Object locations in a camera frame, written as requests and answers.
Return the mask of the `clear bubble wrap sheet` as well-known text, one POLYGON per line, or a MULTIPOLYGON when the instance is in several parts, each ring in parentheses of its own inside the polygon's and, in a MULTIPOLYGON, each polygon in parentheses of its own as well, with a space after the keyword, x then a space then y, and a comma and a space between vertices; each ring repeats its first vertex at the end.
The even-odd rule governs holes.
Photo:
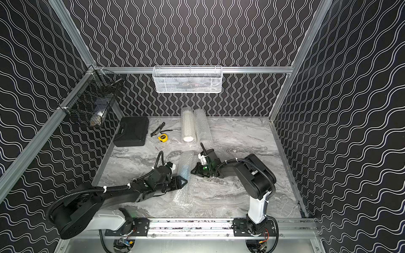
POLYGON ((181 189, 174 193, 173 201, 181 207, 191 207, 195 202, 208 197, 208 178, 192 174, 199 159, 193 151, 180 155, 177 176, 181 176, 181 189))

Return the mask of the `white roll in black basket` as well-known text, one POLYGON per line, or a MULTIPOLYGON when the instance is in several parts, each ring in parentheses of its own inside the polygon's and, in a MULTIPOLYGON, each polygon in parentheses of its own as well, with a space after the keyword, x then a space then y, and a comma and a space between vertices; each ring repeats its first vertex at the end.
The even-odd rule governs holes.
POLYGON ((102 123, 104 122, 105 113, 107 112, 108 107, 104 105, 97 105, 94 110, 95 110, 94 114, 90 119, 90 126, 91 127, 101 126, 102 123))

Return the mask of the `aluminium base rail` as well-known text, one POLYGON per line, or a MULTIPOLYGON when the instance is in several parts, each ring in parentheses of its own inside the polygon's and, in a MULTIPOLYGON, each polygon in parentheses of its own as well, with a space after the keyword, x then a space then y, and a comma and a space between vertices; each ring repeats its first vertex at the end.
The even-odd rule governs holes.
MULTIPOLYGON (((218 240, 259 240, 279 237, 280 239, 314 239, 317 226, 312 219, 268 219, 263 228, 248 229, 245 218, 136 218, 139 223, 149 224, 146 236, 131 236, 131 239, 218 239, 218 240)), ((80 233, 68 233, 67 239, 91 238, 100 231, 118 228, 112 218, 96 217, 80 233)))

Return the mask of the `bubble wrapped white cylinder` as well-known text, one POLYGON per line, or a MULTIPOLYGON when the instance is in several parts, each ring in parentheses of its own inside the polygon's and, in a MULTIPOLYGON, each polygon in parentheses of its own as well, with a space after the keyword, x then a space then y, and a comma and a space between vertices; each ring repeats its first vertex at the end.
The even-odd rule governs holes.
POLYGON ((184 142, 196 141, 195 116, 189 106, 181 110, 181 138, 184 142))

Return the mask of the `black utility knife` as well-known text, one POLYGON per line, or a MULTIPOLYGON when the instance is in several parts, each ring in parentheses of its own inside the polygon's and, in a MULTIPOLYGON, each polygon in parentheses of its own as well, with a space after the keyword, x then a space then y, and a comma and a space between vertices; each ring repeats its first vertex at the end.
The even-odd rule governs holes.
POLYGON ((150 136, 153 137, 153 136, 156 136, 157 134, 163 134, 163 133, 165 133, 165 132, 171 132, 171 131, 173 131, 172 129, 164 129, 165 125, 166 125, 165 122, 163 122, 162 124, 160 124, 160 125, 157 127, 157 129, 156 129, 155 131, 153 131, 153 132, 150 134, 150 136))

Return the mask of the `yellow tape measure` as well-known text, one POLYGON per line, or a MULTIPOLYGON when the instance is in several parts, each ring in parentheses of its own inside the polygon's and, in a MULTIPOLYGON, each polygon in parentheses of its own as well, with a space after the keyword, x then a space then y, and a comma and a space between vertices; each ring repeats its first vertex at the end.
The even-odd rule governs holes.
POLYGON ((168 136, 167 136, 165 133, 163 133, 163 134, 161 134, 161 135, 158 137, 158 140, 159 140, 160 142, 167 142, 168 136))

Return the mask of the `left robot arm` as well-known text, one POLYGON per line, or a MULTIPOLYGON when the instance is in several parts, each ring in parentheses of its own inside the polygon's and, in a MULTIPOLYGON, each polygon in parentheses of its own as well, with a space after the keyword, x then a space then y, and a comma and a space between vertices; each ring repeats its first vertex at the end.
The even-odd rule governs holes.
POLYGON ((172 167, 171 162, 166 163, 121 186, 82 184, 72 193, 51 203, 45 218, 58 230, 62 239, 71 239, 86 230, 111 230, 128 235, 134 229, 134 219, 124 208, 108 208, 145 201, 182 189, 188 181, 182 176, 173 176, 172 167))

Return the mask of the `black plastic tool case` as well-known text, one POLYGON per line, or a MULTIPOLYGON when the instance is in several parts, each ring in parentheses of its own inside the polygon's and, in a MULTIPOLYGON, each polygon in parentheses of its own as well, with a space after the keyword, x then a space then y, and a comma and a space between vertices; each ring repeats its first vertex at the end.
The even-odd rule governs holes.
POLYGON ((114 137, 116 147, 144 146, 149 128, 149 119, 145 116, 128 116, 120 120, 120 126, 114 137))

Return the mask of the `clear bubble wrap roll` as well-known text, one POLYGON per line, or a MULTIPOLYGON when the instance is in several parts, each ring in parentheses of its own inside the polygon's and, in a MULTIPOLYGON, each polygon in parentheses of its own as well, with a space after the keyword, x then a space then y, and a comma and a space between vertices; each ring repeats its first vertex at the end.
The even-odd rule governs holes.
POLYGON ((213 139, 206 112, 203 109, 196 109, 194 117, 197 141, 203 144, 212 143, 213 139))

